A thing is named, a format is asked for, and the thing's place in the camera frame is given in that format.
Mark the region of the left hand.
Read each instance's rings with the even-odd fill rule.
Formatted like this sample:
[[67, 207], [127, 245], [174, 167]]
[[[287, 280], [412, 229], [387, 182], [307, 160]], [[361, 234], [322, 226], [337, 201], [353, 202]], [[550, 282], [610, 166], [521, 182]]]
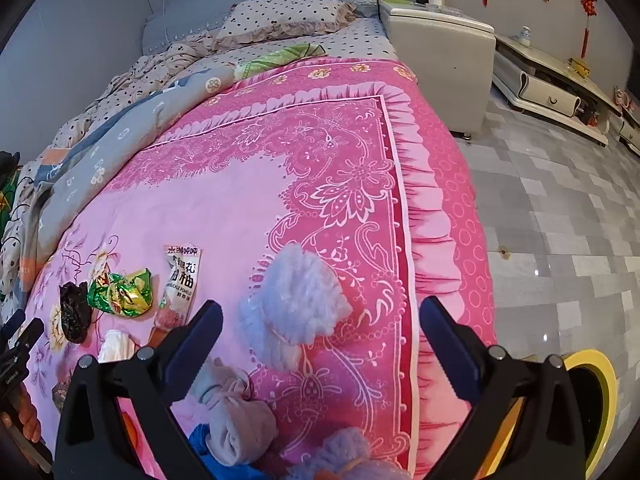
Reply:
[[37, 443], [41, 439], [41, 424], [37, 409], [32, 404], [32, 398], [23, 384], [15, 390], [15, 393], [17, 397], [14, 400], [17, 404], [14, 404], [14, 410], [23, 425], [23, 436], [30, 442]]

